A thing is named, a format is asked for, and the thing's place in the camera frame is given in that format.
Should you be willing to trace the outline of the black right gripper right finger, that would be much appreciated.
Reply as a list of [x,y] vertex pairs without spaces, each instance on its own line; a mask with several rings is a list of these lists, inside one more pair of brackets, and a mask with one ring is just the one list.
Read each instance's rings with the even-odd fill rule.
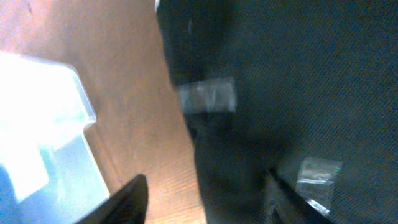
[[327,169],[302,169],[294,186],[277,171],[265,176],[267,223],[331,223],[331,198],[335,173]]

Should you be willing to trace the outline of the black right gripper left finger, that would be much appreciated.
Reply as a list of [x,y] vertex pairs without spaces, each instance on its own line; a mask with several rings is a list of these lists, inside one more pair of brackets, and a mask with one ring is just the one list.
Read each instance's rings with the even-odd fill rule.
[[139,174],[77,224],[145,224],[149,188]]

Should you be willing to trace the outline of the black garment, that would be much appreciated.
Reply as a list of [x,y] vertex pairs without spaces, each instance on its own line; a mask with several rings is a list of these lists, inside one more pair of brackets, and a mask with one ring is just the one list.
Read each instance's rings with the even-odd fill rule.
[[265,176],[335,173],[331,223],[397,222],[396,1],[155,2],[207,223],[267,223]]

